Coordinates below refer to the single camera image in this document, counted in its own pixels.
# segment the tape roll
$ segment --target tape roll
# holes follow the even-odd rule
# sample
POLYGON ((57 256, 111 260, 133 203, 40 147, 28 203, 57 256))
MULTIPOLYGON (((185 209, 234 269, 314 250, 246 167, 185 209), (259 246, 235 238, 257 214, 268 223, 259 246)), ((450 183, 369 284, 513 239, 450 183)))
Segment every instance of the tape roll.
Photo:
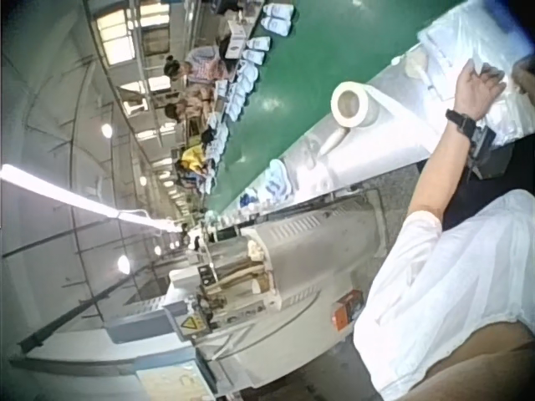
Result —
POLYGON ((379 106, 362 84, 343 82, 333 92, 331 112, 342 127, 363 127, 377 119, 379 106))

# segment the hand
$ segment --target hand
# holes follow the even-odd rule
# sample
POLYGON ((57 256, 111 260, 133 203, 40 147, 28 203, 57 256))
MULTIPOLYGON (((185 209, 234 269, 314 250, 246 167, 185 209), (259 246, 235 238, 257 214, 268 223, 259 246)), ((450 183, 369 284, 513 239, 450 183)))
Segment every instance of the hand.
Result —
POLYGON ((453 109, 475 121, 482 119, 506 88, 505 83, 500 83, 504 75, 503 71, 487 63, 483 64, 481 74, 477 74, 474 61, 469 59, 457 79, 453 109))

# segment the white shirt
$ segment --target white shirt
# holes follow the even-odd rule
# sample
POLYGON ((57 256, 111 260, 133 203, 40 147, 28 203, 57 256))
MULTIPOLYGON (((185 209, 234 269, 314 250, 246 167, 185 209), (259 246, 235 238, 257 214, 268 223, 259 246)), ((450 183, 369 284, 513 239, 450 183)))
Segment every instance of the white shirt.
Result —
POLYGON ((514 190, 442 232, 431 213, 405 220, 354 326, 354 345, 384 400, 420 382, 481 327, 535 332, 535 198, 514 190))

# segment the warning label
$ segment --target warning label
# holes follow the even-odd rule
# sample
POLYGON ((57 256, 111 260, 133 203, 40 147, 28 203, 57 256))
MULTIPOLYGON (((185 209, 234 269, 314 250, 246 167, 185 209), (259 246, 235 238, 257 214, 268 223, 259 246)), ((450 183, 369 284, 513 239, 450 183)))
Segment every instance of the warning label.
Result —
POLYGON ((199 327, 197 326, 197 323, 193 316, 189 316, 184 322, 181 324, 182 328, 187 328, 189 330, 198 330, 199 327))

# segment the beam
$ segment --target beam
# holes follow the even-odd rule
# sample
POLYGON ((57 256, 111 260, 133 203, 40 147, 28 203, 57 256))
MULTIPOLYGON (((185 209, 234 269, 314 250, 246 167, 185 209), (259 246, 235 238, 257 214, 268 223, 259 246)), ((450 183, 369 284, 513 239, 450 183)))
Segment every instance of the beam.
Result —
MULTIPOLYGON (((150 267, 150 264, 143 266, 141 269, 139 269, 137 272, 133 274, 137 276, 138 274, 140 274, 142 271, 144 271, 148 267, 150 267)), ((80 303, 77 307, 72 308, 70 311, 64 313, 60 317, 54 319, 49 324, 41 327, 36 332, 33 332, 32 334, 27 336, 24 340, 18 343, 23 353, 29 353, 34 348, 41 347, 43 345, 43 341, 45 341, 47 338, 52 336, 54 332, 58 330, 60 327, 62 327, 65 323, 70 322, 71 320, 73 320, 75 317, 77 317, 81 313, 87 311, 90 307, 95 306, 97 302, 102 301, 103 299, 109 297, 113 291, 125 285, 129 280, 130 280, 130 275, 125 276, 124 278, 120 279, 118 282, 116 282, 112 286, 109 286, 105 290, 94 295, 93 299, 89 299, 88 301, 80 303)))
POLYGON ((86 224, 86 225, 83 225, 83 226, 78 226, 76 228, 71 228, 70 230, 61 231, 58 234, 54 234, 53 236, 47 236, 46 238, 43 238, 41 240, 38 240, 38 241, 35 241, 35 242, 32 242, 32 243, 20 246, 17 249, 13 249, 12 251, 6 252, 6 253, 4 253, 2 255, 2 258, 6 258, 6 257, 10 257, 10 256, 13 256, 13 255, 17 255, 20 252, 27 251, 28 249, 32 249, 32 248, 34 248, 36 246, 40 246, 42 244, 46 244, 47 242, 51 242, 51 241, 57 240, 57 239, 62 238, 64 236, 70 236, 71 234, 74 234, 75 231, 80 232, 80 231, 83 231, 83 230, 88 230, 89 228, 100 226, 100 225, 106 224, 108 222, 110 222, 110 219, 94 221, 92 223, 89 223, 89 224, 86 224))

